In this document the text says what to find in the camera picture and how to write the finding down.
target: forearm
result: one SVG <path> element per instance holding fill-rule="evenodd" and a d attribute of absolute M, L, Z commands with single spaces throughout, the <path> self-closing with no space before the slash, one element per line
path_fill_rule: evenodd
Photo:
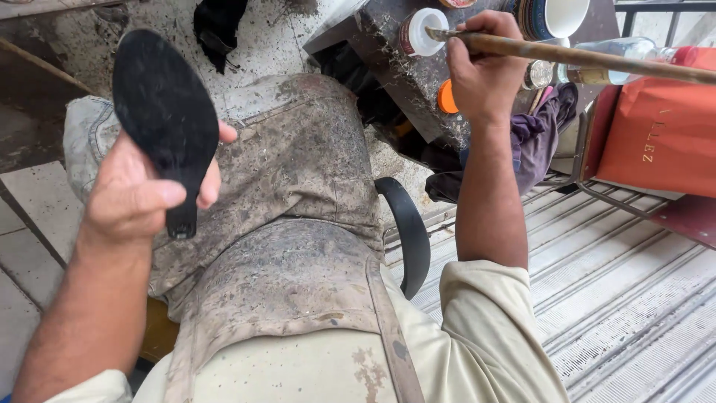
<path fill-rule="evenodd" d="M 474 123 L 455 223 L 460 261 L 527 268 L 527 231 L 512 165 L 510 125 Z"/>
<path fill-rule="evenodd" d="M 32 403 L 104 371 L 132 371 L 146 321 L 151 243 L 107 247 L 83 229 L 30 341 L 13 401 Z"/>

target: beige shirt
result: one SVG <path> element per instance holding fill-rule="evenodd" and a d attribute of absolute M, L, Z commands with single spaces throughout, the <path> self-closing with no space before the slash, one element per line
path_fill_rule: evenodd
<path fill-rule="evenodd" d="M 488 261 L 452 262 L 440 279 L 442 328 L 407 301 L 382 271 L 426 402 L 568 402 L 539 343 L 527 270 Z M 107 370 L 51 403 L 161 403 L 171 355 L 132 400 Z M 395 402 L 379 335 L 329 329 L 259 337 L 220 350 L 201 370 L 194 403 Z"/>

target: brush handle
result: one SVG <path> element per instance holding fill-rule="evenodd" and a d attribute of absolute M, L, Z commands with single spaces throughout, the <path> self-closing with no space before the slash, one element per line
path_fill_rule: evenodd
<path fill-rule="evenodd" d="M 586 69 L 601 68 L 697 84 L 716 85 L 716 72 L 711 70 L 675 66 L 650 60 L 627 59 L 613 54 L 496 37 L 495 35 L 481 34 L 479 32 L 450 31 L 430 27 L 425 27 L 425 31 L 431 38 L 442 42 L 446 42 L 451 37 L 458 37 L 465 43 L 471 54 L 492 53 L 503 56 L 525 57 L 527 59 L 576 65 Z"/>

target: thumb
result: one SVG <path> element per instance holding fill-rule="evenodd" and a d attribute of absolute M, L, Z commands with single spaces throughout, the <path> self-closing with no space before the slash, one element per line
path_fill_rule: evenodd
<path fill-rule="evenodd" d="M 447 65 L 450 68 L 450 77 L 453 81 L 469 77 L 475 69 L 470 61 L 468 48 L 459 38 L 452 37 L 447 41 Z"/>
<path fill-rule="evenodd" d="M 170 209 L 184 199 L 186 190 L 176 181 L 146 181 L 128 189 L 100 192 L 92 203 L 92 213 L 98 222 L 110 223 Z"/>

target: orange bag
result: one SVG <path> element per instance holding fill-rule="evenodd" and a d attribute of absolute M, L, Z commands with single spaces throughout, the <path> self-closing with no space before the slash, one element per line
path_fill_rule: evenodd
<path fill-rule="evenodd" d="M 692 66 L 716 70 L 716 49 L 699 48 Z M 650 77 L 625 85 L 596 177 L 716 197 L 716 86 Z"/>

